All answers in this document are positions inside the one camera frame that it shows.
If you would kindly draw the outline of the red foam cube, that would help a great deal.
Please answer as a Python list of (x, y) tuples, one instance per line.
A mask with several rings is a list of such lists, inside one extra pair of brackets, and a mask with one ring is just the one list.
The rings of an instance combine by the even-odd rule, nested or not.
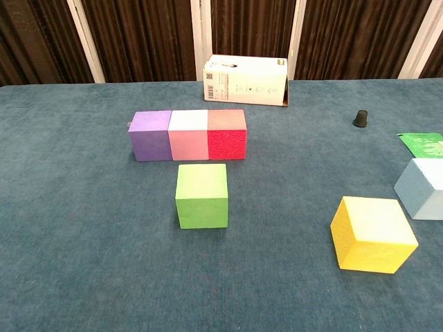
[(247, 127), (243, 109), (208, 111), (208, 157), (210, 160), (244, 160)]

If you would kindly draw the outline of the pink foam cube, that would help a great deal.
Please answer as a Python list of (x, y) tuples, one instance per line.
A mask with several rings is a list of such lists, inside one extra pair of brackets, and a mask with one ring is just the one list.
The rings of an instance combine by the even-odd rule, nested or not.
[(208, 160), (208, 110), (174, 110), (168, 127), (173, 160)]

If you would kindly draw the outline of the purple foam cube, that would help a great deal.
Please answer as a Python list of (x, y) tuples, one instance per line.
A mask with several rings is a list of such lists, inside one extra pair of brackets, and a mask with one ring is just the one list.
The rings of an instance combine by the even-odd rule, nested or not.
[(128, 129), (138, 162), (172, 160), (168, 135), (171, 110), (137, 111)]

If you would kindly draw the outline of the green foam cube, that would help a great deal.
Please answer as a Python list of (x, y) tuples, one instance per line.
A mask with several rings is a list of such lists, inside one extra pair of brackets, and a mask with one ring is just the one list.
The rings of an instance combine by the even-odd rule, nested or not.
[(226, 165), (179, 165), (175, 201), (180, 228), (227, 228)]

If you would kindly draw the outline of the white cardboard box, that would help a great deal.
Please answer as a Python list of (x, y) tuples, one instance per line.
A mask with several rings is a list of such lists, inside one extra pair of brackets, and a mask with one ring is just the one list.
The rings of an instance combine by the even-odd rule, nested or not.
[(289, 103), (286, 58), (211, 55), (203, 79), (207, 101), (279, 107)]

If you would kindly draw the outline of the teal felt table cover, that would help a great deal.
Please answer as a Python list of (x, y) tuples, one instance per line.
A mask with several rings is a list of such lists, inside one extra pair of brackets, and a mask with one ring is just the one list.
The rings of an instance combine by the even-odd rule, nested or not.
[[(393, 199), (443, 133), (443, 79), (292, 81), (245, 105), (229, 225), (182, 230), (178, 163), (139, 163), (135, 112), (220, 109), (201, 82), (0, 87), (0, 332), (443, 332), (443, 221), (393, 275), (338, 267), (343, 196)], [(364, 128), (352, 122), (368, 112)]]

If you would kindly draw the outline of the dark brown curtain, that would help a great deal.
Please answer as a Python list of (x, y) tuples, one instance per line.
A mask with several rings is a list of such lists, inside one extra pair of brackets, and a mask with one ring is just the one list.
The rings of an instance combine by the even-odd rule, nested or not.
[[(197, 79), (190, 0), (81, 1), (106, 82)], [(307, 0), (294, 79), (397, 78), (431, 1)], [(287, 58), (295, 6), (211, 0), (213, 54)], [(66, 0), (0, 0), (0, 86), (93, 82)]]

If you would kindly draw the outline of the yellow foam cube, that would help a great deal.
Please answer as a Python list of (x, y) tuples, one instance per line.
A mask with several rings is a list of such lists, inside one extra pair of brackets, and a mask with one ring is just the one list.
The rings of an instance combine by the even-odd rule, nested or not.
[(343, 196), (330, 229), (343, 270), (394, 274), (419, 246), (396, 199)]

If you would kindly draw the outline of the light blue foam cube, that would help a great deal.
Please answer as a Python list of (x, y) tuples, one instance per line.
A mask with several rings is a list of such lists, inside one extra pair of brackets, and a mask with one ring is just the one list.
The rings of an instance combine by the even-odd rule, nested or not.
[(413, 158), (394, 189), (412, 219), (443, 221), (443, 158)]

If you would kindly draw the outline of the green foil packet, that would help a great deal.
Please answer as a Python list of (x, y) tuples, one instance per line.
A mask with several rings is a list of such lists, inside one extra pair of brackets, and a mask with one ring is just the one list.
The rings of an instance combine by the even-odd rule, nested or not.
[(443, 158), (440, 133), (398, 133), (397, 136), (416, 158)]

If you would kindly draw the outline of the white frame post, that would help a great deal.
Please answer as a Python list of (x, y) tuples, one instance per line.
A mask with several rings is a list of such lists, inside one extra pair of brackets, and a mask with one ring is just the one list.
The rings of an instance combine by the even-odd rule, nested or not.
[(306, 5), (307, 0), (296, 0), (291, 29), (291, 39), (289, 43), (289, 52), (287, 56), (289, 80), (294, 80)]
[(432, 0), (412, 46), (398, 75), (398, 79), (417, 79), (443, 31), (443, 0)]
[(95, 83), (105, 83), (100, 58), (81, 0), (66, 0)]
[(197, 81), (204, 79), (204, 64), (213, 53), (211, 0), (190, 0)]

